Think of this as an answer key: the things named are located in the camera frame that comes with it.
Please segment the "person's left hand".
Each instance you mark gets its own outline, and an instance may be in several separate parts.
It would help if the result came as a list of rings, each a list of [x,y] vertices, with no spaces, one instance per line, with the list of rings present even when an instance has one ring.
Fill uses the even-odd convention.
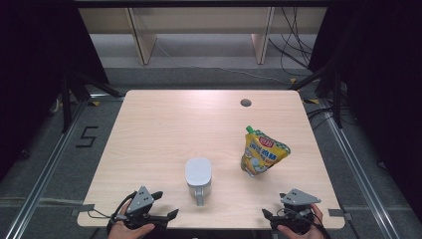
[[[137,229],[128,229],[122,221],[111,225],[107,239],[141,239],[155,228],[154,224],[145,224]]]

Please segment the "dark curtain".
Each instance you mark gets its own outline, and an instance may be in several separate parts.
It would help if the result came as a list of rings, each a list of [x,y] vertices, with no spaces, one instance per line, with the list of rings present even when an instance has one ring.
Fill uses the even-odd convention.
[[[0,0],[0,181],[75,73],[108,82],[75,0]]]
[[[309,65],[336,61],[350,106],[422,222],[422,0],[331,0]]]

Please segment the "aluminium floor rail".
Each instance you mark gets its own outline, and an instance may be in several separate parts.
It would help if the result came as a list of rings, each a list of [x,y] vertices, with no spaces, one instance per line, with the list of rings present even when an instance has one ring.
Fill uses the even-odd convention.
[[[17,216],[12,221],[9,229],[7,230],[4,238],[5,239],[21,239],[23,236],[38,204],[40,198],[44,194],[44,191],[50,182],[54,171],[56,170],[60,159],[69,144],[70,138],[73,134],[73,131],[76,127],[76,124],[87,107],[87,102],[79,102],[75,107],[74,112],[71,114],[71,123],[68,128],[61,133],[58,142],[56,143],[54,150],[50,154],[43,170],[39,174],[35,184],[29,193],[29,195],[24,200],[20,210],[18,211]]]
[[[353,174],[366,203],[373,214],[375,221],[380,228],[385,239],[401,239],[400,235],[392,222],[392,218],[383,205],[380,197],[375,192],[368,176],[366,175],[358,157],[356,156],[349,140],[342,129],[340,117],[340,105],[336,103],[330,104],[328,100],[319,101],[322,107],[332,107],[331,113],[326,113],[328,125],[345,156],[345,160]]]

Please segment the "beige wooden shelf unit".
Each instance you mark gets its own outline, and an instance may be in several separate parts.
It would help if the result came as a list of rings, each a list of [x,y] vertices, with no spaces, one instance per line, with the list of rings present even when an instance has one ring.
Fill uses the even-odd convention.
[[[316,34],[324,7],[81,8],[91,34],[129,34],[146,65],[159,34],[248,34],[256,61],[265,63],[272,34]]]

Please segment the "grey table bracket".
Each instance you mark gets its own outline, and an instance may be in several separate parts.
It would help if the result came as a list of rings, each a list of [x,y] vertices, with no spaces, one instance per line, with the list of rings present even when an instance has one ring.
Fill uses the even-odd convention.
[[[71,215],[72,216],[78,216],[81,212],[90,212],[90,211],[94,211],[94,209],[95,209],[94,204],[84,204],[84,205],[81,205],[78,208],[73,208]]]
[[[351,214],[341,209],[330,209],[328,215],[331,217],[343,217],[346,221],[352,220]]]

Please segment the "black metal stand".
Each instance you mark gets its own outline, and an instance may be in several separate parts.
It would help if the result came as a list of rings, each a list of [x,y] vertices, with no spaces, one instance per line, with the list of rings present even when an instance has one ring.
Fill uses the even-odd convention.
[[[298,84],[291,86],[292,91],[297,91],[311,82],[319,79],[315,93],[319,98],[326,98],[332,94],[332,115],[338,128],[342,128],[340,120],[341,75],[335,63],[327,63],[321,69],[304,78]]]
[[[70,128],[73,121],[70,93],[73,93],[79,102],[87,102],[91,98],[91,95],[87,90],[86,85],[91,85],[115,98],[122,97],[122,93],[88,75],[76,71],[65,73],[61,79],[61,96],[64,114],[63,132],[66,132]]]

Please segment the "person's right hand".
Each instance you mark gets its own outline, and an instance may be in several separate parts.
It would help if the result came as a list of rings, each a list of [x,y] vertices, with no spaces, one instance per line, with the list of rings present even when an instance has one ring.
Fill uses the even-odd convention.
[[[279,225],[278,230],[288,239],[324,239],[324,235],[317,228],[318,226],[322,226],[323,214],[314,203],[311,205],[311,209],[315,215],[314,225],[311,226],[310,230],[306,234],[299,235],[284,225]]]

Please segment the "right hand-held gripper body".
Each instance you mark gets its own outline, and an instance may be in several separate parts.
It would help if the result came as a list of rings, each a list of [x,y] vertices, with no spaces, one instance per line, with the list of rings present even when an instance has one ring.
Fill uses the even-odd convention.
[[[281,198],[284,205],[281,213],[275,215],[277,220],[270,221],[272,229],[276,230],[279,225],[284,225],[297,234],[307,233],[314,222],[311,205],[320,203],[320,199],[295,188],[286,194],[285,198]]]

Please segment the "grey flip-lid jar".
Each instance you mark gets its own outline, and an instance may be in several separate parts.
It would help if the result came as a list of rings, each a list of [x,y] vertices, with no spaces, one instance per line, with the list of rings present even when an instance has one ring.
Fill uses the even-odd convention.
[[[211,161],[204,157],[189,159],[185,164],[185,180],[190,195],[196,200],[196,205],[203,206],[205,197],[211,192]]]

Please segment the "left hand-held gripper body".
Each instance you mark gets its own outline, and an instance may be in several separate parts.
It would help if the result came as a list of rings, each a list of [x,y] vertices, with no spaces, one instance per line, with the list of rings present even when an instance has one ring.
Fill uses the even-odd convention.
[[[111,224],[122,221],[128,229],[137,229],[145,224],[154,224],[157,229],[164,230],[167,223],[158,221],[159,216],[149,213],[154,199],[145,186],[131,193],[111,216]]]

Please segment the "yellow spouted food pouch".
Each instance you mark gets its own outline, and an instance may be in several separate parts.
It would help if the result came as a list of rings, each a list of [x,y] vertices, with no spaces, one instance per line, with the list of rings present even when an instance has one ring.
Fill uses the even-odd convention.
[[[250,125],[246,127],[241,169],[250,176],[259,175],[291,154],[291,149]]]

